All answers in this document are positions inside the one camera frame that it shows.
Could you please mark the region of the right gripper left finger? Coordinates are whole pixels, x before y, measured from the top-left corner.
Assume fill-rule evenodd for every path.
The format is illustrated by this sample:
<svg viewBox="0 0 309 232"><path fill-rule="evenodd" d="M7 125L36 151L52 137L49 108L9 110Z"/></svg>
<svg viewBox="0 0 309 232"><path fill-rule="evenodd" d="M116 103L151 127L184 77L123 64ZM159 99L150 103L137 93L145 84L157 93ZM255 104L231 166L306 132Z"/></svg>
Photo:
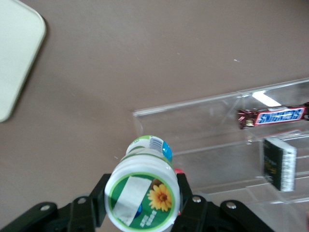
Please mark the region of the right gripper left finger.
<svg viewBox="0 0 309 232"><path fill-rule="evenodd" d="M2 232L94 232L106 217L104 190L111 174L104 174L90 195L62 208L42 202L8 223Z"/></svg>

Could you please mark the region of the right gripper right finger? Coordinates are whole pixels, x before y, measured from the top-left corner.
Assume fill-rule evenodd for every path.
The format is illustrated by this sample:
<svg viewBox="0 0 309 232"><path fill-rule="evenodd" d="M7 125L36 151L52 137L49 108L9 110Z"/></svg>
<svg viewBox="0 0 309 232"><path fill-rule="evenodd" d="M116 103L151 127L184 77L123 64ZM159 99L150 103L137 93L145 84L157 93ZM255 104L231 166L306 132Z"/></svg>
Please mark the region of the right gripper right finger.
<svg viewBox="0 0 309 232"><path fill-rule="evenodd" d="M181 206L172 232L272 232L265 222L240 201L220 206L191 191L185 174L177 174Z"/></svg>

